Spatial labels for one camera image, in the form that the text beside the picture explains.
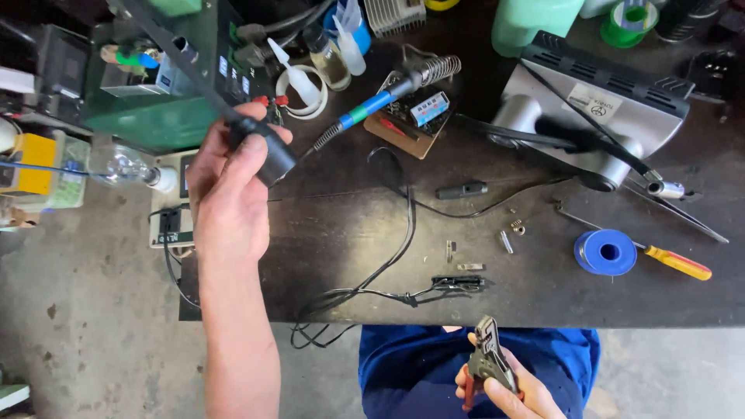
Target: white bottle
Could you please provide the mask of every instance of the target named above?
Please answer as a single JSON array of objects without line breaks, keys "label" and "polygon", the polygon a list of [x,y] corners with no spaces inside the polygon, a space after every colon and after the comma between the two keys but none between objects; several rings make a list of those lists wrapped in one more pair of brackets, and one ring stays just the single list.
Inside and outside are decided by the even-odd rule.
[{"label": "white bottle", "polygon": [[362,57],[362,53],[360,52],[360,47],[357,45],[352,34],[344,30],[342,25],[339,23],[339,19],[337,19],[336,16],[333,16],[333,19],[336,24],[336,29],[339,31],[339,37],[337,40],[339,42],[339,50],[342,59],[344,59],[344,63],[346,63],[346,67],[352,75],[361,75],[365,72],[367,66],[365,65],[365,59]]},{"label": "white bottle", "polygon": [[303,70],[298,70],[291,66],[288,61],[290,56],[282,49],[281,46],[277,45],[273,39],[267,38],[269,45],[274,50],[277,60],[287,67],[287,76],[290,78],[290,86],[297,91],[300,98],[305,102],[306,106],[313,106],[320,102],[321,92],[318,90],[315,84],[308,78],[308,75]]}]

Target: dark wooden tabletop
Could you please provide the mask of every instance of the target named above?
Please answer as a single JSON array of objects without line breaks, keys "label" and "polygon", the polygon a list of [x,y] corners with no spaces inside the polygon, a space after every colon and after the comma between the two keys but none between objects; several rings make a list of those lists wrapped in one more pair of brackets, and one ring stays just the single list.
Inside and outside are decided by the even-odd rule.
[{"label": "dark wooden tabletop", "polygon": [[[334,118],[373,95],[393,63],[400,43],[436,54],[456,54],[463,62],[457,111],[490,120],[515,60],[498,56],[489,37],[496,1],[462,4],[425,27],[375,41],[366,55],[367,71],[343,92],[332,93],[323,114],[310,122],[287,117],[293,149],[308,147]],[[701,47],[695,42],[662,45],[653,35],[635,48],[605,45],[598,19],[578,19],[568,40],[610,60],[660,75]],[[448,212],[471,212],[550,177],[545,168],[499,148],[483,137],[446,125],[429,155],[400,157],[417,199]],[[375,295],[314,316],[313,321],[366,324],[476,324],[484,314],[504,327],[718,327],[745,325],[745,123],[720,124],[715,106],[691,104],[680,132],[648,163],[666,179],[678,180],[705,197],[681,208],[730,240],[716,242],[662,209],[620,190],[595,192],[575,181],[546,186],[518,196],[509,205],[474,219],[443,218],[417,210],[417,229],[408,252],[370,288],[416,292],[431,278],[457,274],[457,263],[483,263],[489,287],[480,294],[454,297],[417,308]],[[365,164],[367,154],[386,143],[357,126],[330,142],[271,190],[271,242],[260,262],[261,284],[272,321],[294,321],[313,294],[359,284],[393,255],[405,236],[406,202],[382,188]],[[438,201],[440,186],[478,179],[489,193],[457,201]],[[654,244],[707,265],[709,281],[687,277],[643,255],[620,277],[584,271],[573,244],[586,231],[554,212],[553,199],[571,213],[622,230],[637,242]],[[515,253],[498,240],[500,230],[521,219],[527,232],[510,236]],[[453,263],[445,258],[446,240],[457,243]],[[183,286],[196,286],[196,260],[184,264]],[[181,318],[194,319],[182,304]]]}]

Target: screwdriver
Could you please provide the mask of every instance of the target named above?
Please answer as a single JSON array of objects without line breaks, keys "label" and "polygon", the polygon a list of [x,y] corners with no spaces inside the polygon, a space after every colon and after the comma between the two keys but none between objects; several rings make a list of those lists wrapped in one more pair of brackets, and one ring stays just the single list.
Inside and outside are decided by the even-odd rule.
[{"label": "screwdriver", "polygon": [[[561,215],[569,217],[575,221],[579,221],[580,223],[586,225],[589,228],[592,228],[593,230],[603,229],[600,226],[597,226],[589,221],[585,221],[579,217],[576,217],[564,211],[561,205],[556,205],[556,211]],[[654,246],[644,246],[634,241],[632,241],[632,243],[637,248],[642,249],[645,255],[651,256],[654,259],[657,259],[658,261],[666,264],[667,266],[677,269],[678,271],[681,271],[684,274],[690,275],[696,278],[697,280],[706,281],[709,278],[711,278],[711,269],[705,267],[704,265],[701,265],[700,263],[696,263],[688,258],[680,256],[679,254],[673,253],[671,251],[666,251],[660,248],[656,248]]]}]

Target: green machine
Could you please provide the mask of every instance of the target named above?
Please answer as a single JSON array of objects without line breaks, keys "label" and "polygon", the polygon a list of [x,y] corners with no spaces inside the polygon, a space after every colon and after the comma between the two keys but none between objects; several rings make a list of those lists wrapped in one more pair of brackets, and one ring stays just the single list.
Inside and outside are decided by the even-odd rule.
[{"label": "green machine", "polygon": [[[115,0],[110,3],[115,7]],[[233,59],[233,52],[242,47],[235,35],[236,28],[244,24],[241,17],[227,0],[201,4],[200,10],[182,16],[173,16],[162,7],[150,6],[150,11],[162,27],[197,53],[194,66],[228,104],[235,106],[261,95],[273,97],[266,67],[244,69]],[[86,72],[83,123],[149,154],[198,148],[218,114],[183,73],[170,67],[167,57],[154,69],[157,75],[146,78],[146,84],[133,82],[131,73],[99,57],[105,45],[147,42],[139,26],[127,16],[118,16],[111,23],[97,25],[91,39],[94,53]]]}]

